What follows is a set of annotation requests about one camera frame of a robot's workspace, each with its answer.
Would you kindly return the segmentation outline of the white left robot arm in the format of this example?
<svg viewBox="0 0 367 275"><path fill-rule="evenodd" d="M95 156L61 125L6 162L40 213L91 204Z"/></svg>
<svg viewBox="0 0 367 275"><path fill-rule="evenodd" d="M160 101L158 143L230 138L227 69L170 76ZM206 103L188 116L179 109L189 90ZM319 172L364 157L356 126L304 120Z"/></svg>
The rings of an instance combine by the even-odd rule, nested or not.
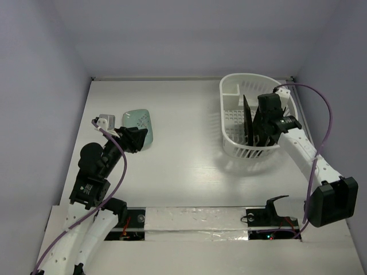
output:
<svg viewBox="0 0 367 275"><path fill-rule="evenodd" d="M85 274L94 254L110 230L128 219L127 203L108 193L108 177L127 153L137 153L148 130L120 127L106 131L96 127L107 139L104 146L88 143L80 151L79 171L69 197L62 233L46 248L32 274Z"/></svg>

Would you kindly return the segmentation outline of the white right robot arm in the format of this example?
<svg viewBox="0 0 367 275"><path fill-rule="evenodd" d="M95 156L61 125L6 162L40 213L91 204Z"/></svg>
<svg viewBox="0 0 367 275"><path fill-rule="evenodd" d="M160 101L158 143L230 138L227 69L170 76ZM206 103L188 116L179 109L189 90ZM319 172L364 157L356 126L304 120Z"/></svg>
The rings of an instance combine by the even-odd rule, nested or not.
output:
<svg viewBox="0 0 367 275"><path fill-rule="evenodd" d="M306 219L314 227L322 227L352 217L358 193L356 180L342 176L317 154L297 119L284 115L277 93L257 99L260 129L289 154L306 179L316 184L306 195Z"/></svg>

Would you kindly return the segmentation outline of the black floral square plate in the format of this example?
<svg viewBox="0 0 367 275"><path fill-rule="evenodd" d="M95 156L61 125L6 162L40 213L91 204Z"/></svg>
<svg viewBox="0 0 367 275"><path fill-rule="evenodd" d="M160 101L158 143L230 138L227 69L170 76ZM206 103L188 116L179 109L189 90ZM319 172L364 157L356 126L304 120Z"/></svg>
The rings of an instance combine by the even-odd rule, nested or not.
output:
<svg viewBox="0 0 367 275"><path fill-rule="evenodd" d="M264 130L264 124L268 124L271 119L272 116L269 113L261 113L260 109L257 108L255 117L252 122L255 146L269 147L274 145L274 142L271 140L270 136L267 135Z"/></svg>

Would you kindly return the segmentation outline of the white plastic dish rack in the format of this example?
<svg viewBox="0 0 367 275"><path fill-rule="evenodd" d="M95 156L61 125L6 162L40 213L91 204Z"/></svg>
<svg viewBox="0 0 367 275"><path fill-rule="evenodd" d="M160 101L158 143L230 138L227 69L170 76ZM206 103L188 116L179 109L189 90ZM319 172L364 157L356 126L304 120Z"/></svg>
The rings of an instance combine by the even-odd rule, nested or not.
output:
<svg viewBox="0 0 367 275"><path fill-rule="evenodd" d="M247 137L244 133L244 106L243 95L246 96L251 109L252 122L258 107L257 97L264 94L273 93L273 89L286 85L278 81L252 73L234 73L223 77L220 81L220 104L221 104L221 129L223 135L224 151L239 159L262 158L275 152L279 146L269 147L248 146ZM282 106L284 115L294 116L297 121L298 113L292 96L290 96L287 106Z"/></svg>

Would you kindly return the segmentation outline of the silver foil tape strip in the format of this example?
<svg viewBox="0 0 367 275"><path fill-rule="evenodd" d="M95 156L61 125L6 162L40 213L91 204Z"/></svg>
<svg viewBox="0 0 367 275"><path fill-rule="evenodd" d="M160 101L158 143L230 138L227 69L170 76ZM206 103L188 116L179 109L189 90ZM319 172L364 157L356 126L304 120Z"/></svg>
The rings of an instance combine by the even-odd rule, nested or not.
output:
<svg viewBox="0 0 367 275"><path fill-rule="evenodd" d="M244 207L148 207L145 240L247 241L248 226L241 221Z"/></svg>

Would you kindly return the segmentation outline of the light green speckled plate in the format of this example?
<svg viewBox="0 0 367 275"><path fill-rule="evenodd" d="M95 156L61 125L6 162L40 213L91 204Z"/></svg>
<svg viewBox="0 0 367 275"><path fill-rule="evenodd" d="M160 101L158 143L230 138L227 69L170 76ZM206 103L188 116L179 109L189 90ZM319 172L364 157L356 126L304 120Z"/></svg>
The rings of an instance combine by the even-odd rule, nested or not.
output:
<svg viewBox="0 0 367 275"><path fill-rule="evenodd" d="M122 125L126 128L147 129L143 150L148 149L153 143L153 127L150 113L147 109L135 109L125 112L122 117Z"/></svg>

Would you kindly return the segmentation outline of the teal square plate dark rim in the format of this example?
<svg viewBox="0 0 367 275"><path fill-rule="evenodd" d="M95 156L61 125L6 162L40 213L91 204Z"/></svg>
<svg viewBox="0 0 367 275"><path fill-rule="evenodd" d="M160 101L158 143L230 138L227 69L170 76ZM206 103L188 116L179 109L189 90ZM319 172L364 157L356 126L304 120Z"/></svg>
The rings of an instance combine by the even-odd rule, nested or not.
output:
<svg viewBox="0 0 367 275"><path fill-rule="evenodd" d="M244 133L245 136L247 137L246 144L248 146L253 146L254 134L253 134L252 115L251 115L251 109L248 105L248 101L245 95L243 95L243 106L244 106Z"/></svg>

